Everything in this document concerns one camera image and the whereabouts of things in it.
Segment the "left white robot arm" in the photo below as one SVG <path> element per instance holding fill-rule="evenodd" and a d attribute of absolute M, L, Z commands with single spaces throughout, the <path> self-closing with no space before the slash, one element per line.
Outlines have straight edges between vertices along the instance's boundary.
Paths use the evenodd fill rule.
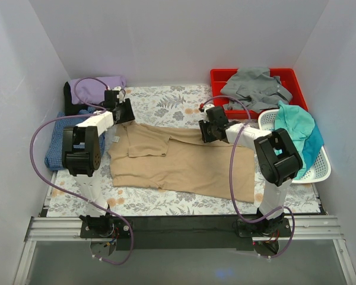
<path fill-rule="evenodd" d="M 97 171 L 101 164 L 99 138 L 113 125 L 135 119 L 131 102 L 120 86 L 104 92 L 101 107 L 105 112 L 95 112 L 84 122 L 67 126 L 62 133 L 62 165 L 79 186 L 81 195 L 87 199 L 87 214 L 82 216 L 87 229 L 100 237 L 115 233 L 115 225 L 106 213 L 108 203 L 100 189 Z"/>

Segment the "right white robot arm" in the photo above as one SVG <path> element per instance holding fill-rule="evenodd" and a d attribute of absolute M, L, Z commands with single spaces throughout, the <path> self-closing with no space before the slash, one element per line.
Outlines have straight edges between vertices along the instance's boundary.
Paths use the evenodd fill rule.
<path fill-rule="evenodd" d="M 212 104 L 201 104 L 199 111 L 204 115 L 203 120 L 199 121 L 203 142 L 212 143 L 218 140 L 233 146 L 228 180 L 239 225 L 250 233 L 268 235 L 277 232 L 284 221 L 284 202 L 288 187 L 303 167 L 303 161 L 288 132 L 282 128 L 264 131 L 248 126 L 247 123 L 229 121 L 224 109 Z M 265 178 L 263 200 L 254 220 L 241 215 L 234 196 L 233 164 L 238 146 L 254 151 Z"/>

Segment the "tan t shirt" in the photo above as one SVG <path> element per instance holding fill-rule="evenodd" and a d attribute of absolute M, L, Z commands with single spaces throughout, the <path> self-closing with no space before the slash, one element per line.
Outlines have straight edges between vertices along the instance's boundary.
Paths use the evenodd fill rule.
<path fill-rule="evenodd" d="M 189 192 L 230 199 L 228 180 L 232 145 L 204 143 L 198 129 L 140 123 L 117 127 L 109 148 L 114 186 Z M 233 164 L 236 200 L 255 200 L 254 152 L 237 147 Z"/>

